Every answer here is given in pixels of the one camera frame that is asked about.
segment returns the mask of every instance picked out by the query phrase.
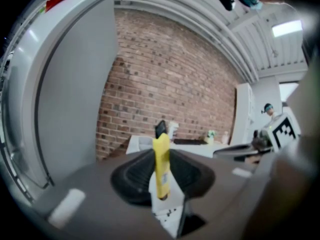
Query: person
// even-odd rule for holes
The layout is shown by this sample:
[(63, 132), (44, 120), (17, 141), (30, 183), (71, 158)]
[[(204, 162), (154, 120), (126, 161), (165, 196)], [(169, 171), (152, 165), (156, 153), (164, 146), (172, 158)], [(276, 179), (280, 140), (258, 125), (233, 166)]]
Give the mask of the person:
[(278, 116), (278, 113), (275, 112), (274, 107), (270, 103), (265, 104), (264, 112), (267, 113), (271, 119), (274, 119), (276, 116)]

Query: yellow bottle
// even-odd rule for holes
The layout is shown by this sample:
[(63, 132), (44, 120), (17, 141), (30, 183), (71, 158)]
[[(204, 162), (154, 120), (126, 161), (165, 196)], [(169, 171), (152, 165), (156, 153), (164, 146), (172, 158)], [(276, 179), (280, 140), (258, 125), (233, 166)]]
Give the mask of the yellow bottle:
[(156, 194), (161, 200), (167, 199), (170, 194), (169, 172), (170, 172), (170, 139), (162, 133), (158, 139), (153, 139), (153, 150), (155, 153), (155, 181)]

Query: brick wall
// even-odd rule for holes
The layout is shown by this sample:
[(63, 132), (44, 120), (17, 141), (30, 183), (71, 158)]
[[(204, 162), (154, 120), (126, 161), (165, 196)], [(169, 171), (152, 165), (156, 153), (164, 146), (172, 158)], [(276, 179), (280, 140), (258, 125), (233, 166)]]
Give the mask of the brick wall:
[(231, 132), (241, 80), (218, 50), (154, 14), (116, 10), (115, 19), (119, 53), (101, 98), (99, 160), (124, 154), (131, 135), (154, 137), (162, 119), (179, 123), (178, 138)]

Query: bottle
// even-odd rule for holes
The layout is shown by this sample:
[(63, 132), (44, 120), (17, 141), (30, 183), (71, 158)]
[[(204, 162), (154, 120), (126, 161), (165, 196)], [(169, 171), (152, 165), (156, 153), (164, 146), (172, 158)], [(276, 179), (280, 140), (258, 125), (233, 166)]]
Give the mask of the bottle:
[(224, 135), (222, 136), (222, 144), (227, 145), (229, 142), (229, 133), (227, 131), (224, 132)]

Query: ceiling light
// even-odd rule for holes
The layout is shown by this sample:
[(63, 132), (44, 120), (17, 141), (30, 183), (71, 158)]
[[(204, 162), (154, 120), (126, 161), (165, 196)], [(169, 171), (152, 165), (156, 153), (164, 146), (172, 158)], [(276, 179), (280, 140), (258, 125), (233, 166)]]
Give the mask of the ceiling light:
[(302, 31), (301, 20), (289, 21), (280, 25), (273, 26), (272, 31), (275, 38), (289, 33)]

